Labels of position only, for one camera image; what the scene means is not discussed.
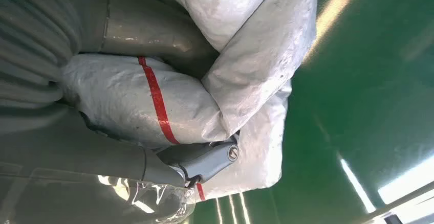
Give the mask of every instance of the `green epoxy floor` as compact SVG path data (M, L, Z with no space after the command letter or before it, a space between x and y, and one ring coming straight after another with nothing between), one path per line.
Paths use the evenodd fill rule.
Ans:
M221 218L216 200L197 204L189 223L357 223L367 207L340 159L381 209L378 189L434 155L434 0L319 0L318 20L293 78L282 179L244 193L246 210L220 198Z

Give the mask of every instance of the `clear plastic wrap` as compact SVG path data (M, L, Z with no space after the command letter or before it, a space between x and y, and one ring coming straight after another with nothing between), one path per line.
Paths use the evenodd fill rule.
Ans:
M194 210L191 189L119 177L0 163L8 223L172 224Z

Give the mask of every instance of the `white plastic bag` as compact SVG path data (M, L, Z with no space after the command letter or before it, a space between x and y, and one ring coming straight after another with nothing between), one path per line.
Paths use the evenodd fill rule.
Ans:
M196 201L267 188L278 182L290 93L291 82L288 81L241 128L237 161L197 187Z
M154 58L142 61L77 55L62 69L64 97L101 131L147 148L229 137L199 80Z
M315 35L317 0L264 0L202 79L228 134L294 74Z

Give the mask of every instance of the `bolt head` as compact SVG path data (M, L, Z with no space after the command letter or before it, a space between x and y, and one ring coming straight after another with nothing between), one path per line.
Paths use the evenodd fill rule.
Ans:
M229 159L234 161L238 158L238 148L233 146L229 149Z

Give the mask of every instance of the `red tape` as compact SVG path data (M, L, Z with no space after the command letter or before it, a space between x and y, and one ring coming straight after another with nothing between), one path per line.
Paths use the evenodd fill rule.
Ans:
M205 201L205 195L203 194L202 184L197 183L196 187L198 188L199 197L201 198L202 201Z
M163 95L161 94L160 87L158 86L157 78L155 77L152 68L146 65L145 57L139 57L139 64L143 67L146 79L148 80L152 101L154 102L155 112L157 113L158 122L164 136L170 142L178 145L179 142L175 139L172 129L170 127L169 118L167 117L166 107L164 106Z

